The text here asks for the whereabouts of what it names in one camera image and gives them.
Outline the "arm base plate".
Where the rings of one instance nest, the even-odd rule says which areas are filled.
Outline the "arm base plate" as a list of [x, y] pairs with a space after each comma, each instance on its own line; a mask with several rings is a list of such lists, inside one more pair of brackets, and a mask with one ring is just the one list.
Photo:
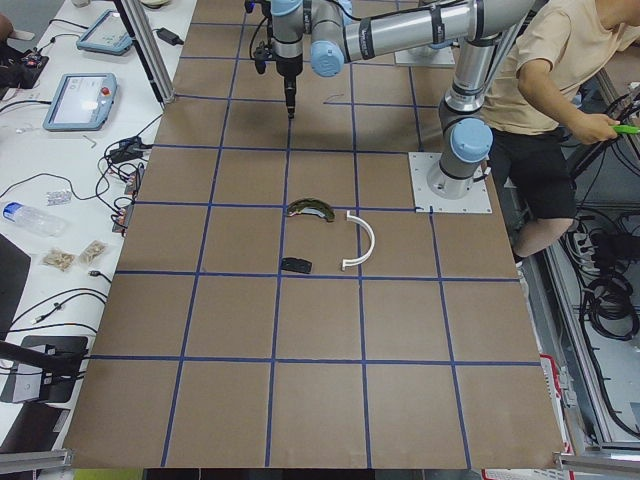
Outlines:
[[409, 173], [417, 213], [491, 214], [492, 207], [482, 169], [468, 179], [445, 174], [437, 152], [409, 152]]
[[398, 65], [428, 68], [453, 68], [455, 59], [452, 48], [432, 48], [431, 46], [415, 47], [394, 53]]

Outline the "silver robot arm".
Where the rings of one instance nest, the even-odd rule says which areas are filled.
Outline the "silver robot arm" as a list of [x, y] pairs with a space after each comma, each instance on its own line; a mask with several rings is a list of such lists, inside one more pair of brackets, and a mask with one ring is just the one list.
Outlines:
[[426, 1], [412, 9], [354, 19], [347, 1], [273, 1], [269, 45], [283, 78], [287, 113], [295, 114], [305, 36], [311, 39], [312, 69], [321, 77], [332, 77], [358, 60], [454, 41], [459, 53], [438, 112], [444, 148], [426, 180], [434, 194], [461, 199], [474, 184], [475, 172], [487, 160], [493, 142], [478, 112], [532, 5], [530, 1]]

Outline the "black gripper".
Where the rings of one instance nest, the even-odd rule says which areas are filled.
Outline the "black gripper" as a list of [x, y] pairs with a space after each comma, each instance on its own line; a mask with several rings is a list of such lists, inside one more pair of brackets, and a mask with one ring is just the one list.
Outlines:
[[296, 113], [297, 76], [285, 76], [283, 78], [283, 88], [288, 118], [294, 119]]

